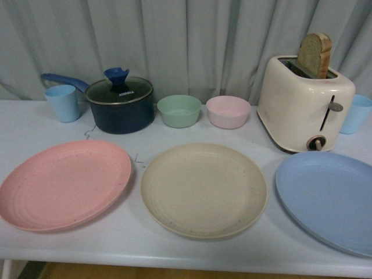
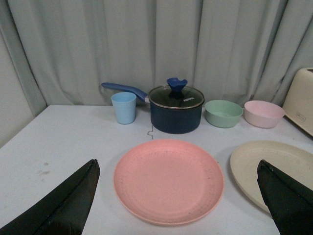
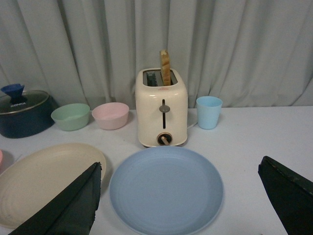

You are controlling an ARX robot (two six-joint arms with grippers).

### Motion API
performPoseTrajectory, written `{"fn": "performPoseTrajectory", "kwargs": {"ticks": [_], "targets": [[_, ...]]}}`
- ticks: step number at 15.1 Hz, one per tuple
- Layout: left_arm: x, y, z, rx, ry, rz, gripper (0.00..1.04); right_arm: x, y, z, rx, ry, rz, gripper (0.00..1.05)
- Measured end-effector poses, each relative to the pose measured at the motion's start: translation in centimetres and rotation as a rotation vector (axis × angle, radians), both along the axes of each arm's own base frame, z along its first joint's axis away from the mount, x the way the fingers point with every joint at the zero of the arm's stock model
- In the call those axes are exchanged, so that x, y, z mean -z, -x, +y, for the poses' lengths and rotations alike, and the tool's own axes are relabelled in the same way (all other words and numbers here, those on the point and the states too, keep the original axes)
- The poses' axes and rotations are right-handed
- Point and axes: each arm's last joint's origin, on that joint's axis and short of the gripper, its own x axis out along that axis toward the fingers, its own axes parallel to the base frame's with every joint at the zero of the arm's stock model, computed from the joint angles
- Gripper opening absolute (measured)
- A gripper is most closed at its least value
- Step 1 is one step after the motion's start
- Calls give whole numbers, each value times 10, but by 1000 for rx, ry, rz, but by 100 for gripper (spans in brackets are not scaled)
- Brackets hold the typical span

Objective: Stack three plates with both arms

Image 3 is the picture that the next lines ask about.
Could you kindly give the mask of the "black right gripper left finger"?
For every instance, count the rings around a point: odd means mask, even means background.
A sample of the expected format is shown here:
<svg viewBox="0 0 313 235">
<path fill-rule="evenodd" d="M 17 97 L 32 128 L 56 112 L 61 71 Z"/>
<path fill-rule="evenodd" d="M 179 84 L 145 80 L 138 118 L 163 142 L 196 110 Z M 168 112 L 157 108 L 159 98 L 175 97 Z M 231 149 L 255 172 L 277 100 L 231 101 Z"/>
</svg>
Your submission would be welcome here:
<svg viewBox="0 0 313 235">
<path fill-rule="evenodd" d="M 101 171 L 95 162 L 12 235 L 88 235 L 101 195 Z"/>
</svg>

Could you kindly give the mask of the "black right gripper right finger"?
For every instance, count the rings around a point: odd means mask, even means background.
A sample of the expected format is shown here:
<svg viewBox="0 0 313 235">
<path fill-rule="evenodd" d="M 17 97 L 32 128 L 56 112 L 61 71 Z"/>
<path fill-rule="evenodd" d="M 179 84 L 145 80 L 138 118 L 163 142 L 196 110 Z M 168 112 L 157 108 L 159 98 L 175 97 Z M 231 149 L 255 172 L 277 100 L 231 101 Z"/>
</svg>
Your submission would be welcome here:
<svg viewBox="0 0 313 235">
<path fill-rule="evenodd" d="M 269 156 L 258 166 L 267 196 L 289 235 L 313 233 L 313 183 Z"/>
</svg>

